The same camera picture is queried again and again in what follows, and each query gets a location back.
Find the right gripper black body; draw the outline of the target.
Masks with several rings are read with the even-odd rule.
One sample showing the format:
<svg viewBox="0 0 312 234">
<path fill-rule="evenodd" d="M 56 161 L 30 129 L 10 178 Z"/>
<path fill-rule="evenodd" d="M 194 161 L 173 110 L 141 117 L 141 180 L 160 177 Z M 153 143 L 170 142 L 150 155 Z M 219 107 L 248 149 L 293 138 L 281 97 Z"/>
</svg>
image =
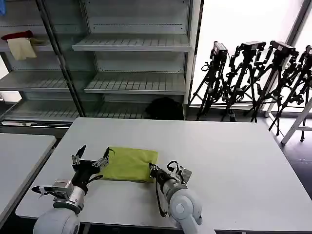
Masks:
<svg viewBox="0 0 312 234">
<path fill-rule="evenodd" d="M 157 167 L 157 171 L 150 170 L 150 177 L 156 179 L 158 182 L 166 182 L 171 179 L 170 174 L 165 172 L 160 167 Z"/>
</svg>

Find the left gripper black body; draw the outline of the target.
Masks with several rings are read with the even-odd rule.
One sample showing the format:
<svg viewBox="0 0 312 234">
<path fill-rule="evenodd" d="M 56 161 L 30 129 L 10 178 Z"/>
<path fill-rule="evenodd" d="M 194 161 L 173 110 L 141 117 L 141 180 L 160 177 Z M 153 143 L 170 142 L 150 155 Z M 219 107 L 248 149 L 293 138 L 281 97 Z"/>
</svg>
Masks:
<svg viewBox="0 0 312 234">
<path fill-rule="evenodd" d="M 87 185 L 90 182 L 103 178 L 103 175 L 99 175 L 100 169 L 92 166 L 94 162 L 91 160 L 81 160 L 79 165 L 72 166 L 75 174 L 71 182 L 74 186 L 87 191 Z"/>
</svg>

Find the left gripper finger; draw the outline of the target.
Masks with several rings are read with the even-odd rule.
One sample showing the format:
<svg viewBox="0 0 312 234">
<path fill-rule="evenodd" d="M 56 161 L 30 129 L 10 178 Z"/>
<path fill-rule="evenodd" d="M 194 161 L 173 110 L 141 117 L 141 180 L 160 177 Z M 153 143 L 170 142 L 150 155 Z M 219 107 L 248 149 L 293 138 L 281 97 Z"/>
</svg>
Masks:
<svg viewBox="0 0 312 234">
<path fill-rule="evenodd" d="M 86 149 L 86 145 L 84 145 L 83 147 L 81 147 L 75 155 L 71 155 L 71 158 L 72 158 L 72 165 L 75 166 L 75 165 L 79 165 L 80 164 L 80 159 L 81 157 L 83 156 L 84 154 L 84 151 Z"/>
<path fill-rule="evenodd" d="M 92 164 L 92 166 L 95 167 L 95 168 L 99 168 L 100 170 L 105 168 L 109 164 L 109 153 L 110 153 L 110 148 L 108 147 L 105 150 L 105 153 L 104 153 L 103 157 L 101 157 L 99 160 L 94 162 Z"/>
</svg>

